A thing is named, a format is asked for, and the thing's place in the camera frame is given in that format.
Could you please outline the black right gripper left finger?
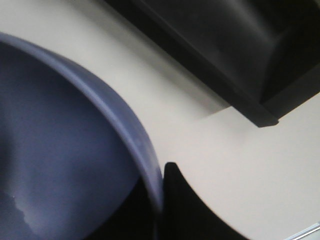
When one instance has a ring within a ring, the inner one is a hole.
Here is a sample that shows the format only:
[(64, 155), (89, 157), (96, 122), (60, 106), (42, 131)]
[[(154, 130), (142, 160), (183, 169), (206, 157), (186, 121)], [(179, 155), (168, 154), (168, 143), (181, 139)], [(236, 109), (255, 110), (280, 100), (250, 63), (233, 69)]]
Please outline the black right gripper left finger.
[(142, 179), (139, 179), (114, 214), (87, 240), (151, 240), (154, 213)]

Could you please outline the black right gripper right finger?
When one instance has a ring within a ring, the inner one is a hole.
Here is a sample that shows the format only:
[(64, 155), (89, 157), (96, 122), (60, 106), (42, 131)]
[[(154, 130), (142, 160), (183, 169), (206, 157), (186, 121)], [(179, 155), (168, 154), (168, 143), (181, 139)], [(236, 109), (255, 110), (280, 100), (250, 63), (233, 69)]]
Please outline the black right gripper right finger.
[(195, 193), (178, 165), (164, 168), (163, 240), (245, 240)]

